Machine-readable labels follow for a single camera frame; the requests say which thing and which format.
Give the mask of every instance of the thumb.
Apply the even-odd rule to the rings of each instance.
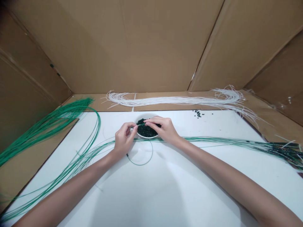
[[[153,130],[155,130],[158,134],[161,130],[161,128],[159,128],[156,124],[151,123],[151,122],[147,122],[145,123],[145,125],[150,126]]]
[[[129,135],[129,137],[127,138],[127,140],[129,141],[133,141],[134,138],[135,138],[135,135],[137,133],[137,130],[138,130],[138,126],[136,125],[133,130],[132,130],[132,133]]]

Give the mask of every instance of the left hand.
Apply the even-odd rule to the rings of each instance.
[[[115,134],[115,148],[111,151],[114,158],[119,161],[127,154],[137,133],[138,126],[133,122],[127,122]]]

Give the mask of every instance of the right hand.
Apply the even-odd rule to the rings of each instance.
[[[156,116],[147,119],[144,122],[146,122],[145,125],[150,126],[152,129],[154,129],[167,143],[171,143],[174,145],[174,143],[176,143],[180,139],[180,136],[178,135],[170,118]]]

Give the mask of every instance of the hand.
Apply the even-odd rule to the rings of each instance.
[[[178,135],[170,118],[156,116],[147,119],[144,122],[146,122],[145,125],[150,126],[152,129],[154,129],[167,143],[174,145],[180,139],[180,136]]]
[[[110,152],[116,161],[127,154],[137,133],[138,126],[133,122],[124,123],[115,134],[115,148]]]

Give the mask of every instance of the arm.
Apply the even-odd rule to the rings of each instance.
[[[176,132],[170,118],[145,120],[161,138],[195,160],[225,191],[242,204],[261,226],[303,226],[303,222],[276,197],[224,161],[196,147]]]
[[[26,213],[14,227],[53,227],[57,226],[80,202],[91,187],[128,152],[138,126],[124,123],[115,134],[115,148],[105,157],[87,167],[68,182],[60,186],[49,196]]]

